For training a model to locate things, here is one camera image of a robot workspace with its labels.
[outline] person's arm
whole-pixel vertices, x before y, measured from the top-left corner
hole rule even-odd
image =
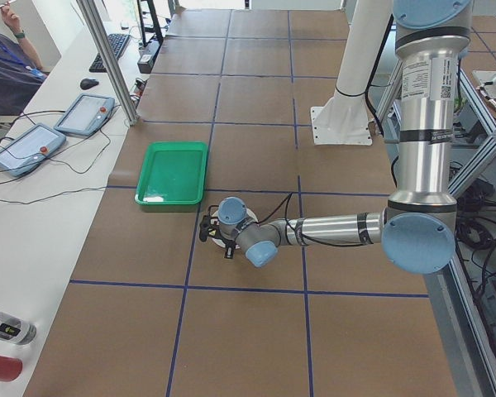
[[[20,17],[9,7],[4,6],[1,8],[2,20],[6,26],[11,29],[13,35],[20,35],[22,33],[22,28],[20,26]],[[36,52],[35,47],[29,41],[27,37],[17,38],[18,45],[24,51],[30,60],[33,61],[37,69],[42,68],[42,62],[39,54]]]

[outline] keyboard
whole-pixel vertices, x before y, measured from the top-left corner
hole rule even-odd
[[[130,39],[131,37],[129,35],[123,35],[122,33],[112,33],[108,35],[108,42],[110,43],[112,52],[114,53],[114,56],[117,60],[119,60],[123,55],[125,47]],[[88,71],[92,73],[102,73],[107,71],[107,68],[105,68],[100,54],[98,54],[95,60],[93,60]]]

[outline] lanyard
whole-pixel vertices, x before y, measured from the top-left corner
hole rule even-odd
[[[7,59],[0,56],[0,60],[3,60],[4,62],[9,62],[11,64],[24,66],[26,69],[29,68],[29,65],[26,65],[26,62],[18,58],[18,56],[15,55],[13,52],[11,52],[2,42],[0,42],[0,49],[11,57],[11,59]]]

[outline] person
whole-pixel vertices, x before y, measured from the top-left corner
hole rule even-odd
[[[0,115],[19,115],[45,80],[41,58],[21,28],[20,17],[8,6],[2,20],[18,44],[0,34]]]

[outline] tablet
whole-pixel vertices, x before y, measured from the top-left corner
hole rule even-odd
[[[44,124],[36,124],[0,150],[0,169],[13,176],[32,172],[66,141],[66,136]]]
[[[64,134],[91,136],[103,126],[115,102],[114,98],[81,93],[54,129]]]

